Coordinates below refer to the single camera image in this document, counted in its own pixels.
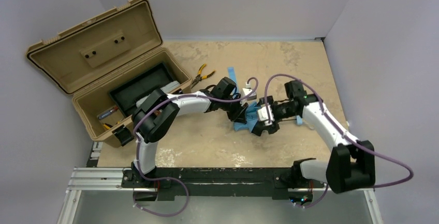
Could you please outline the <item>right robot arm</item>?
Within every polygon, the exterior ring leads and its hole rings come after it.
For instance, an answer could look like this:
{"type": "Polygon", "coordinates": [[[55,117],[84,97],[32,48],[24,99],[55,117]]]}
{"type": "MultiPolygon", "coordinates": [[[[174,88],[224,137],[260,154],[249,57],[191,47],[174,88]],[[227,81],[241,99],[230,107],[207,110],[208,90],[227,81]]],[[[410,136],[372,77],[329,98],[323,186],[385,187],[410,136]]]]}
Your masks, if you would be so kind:
{"type": "Polygon", "coordinates": [[[326,183],[335,193],[374,186],[375,158],[366,150],[374,150],[370,141],[358,141],[339,122],[333,119],[325,104],[316,94],[309,94],[298,80],[285,83],[286,100],[275,101],[262,97],[257,105],[257,123],[253,133],[260,136],[277,132],[279,122],[290,117],[301,117],[314,127],[330,150],[327,162],[315,158],[294,161],[289,172],[274,178],[295,187],[310,180],[326,183]]]}

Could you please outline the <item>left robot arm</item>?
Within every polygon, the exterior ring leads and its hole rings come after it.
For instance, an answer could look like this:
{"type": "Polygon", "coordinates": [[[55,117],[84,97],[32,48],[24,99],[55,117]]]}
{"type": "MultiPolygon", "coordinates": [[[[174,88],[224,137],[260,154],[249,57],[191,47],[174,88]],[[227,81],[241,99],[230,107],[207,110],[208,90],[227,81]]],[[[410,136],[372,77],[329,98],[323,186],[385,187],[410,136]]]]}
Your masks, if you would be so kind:
{"type": "Polygon", "coordinates": [[[156,180],[154,171],[158,142],[178,116],[223,110],[231,122],[245,123],[246,101],[254,94],[255,89],[250,84],[239,91],[228,77],[188,94],[154,90],[132,115],[136,139],[136,155],[131,163],[133,182],[149,185],[156,180]]]}

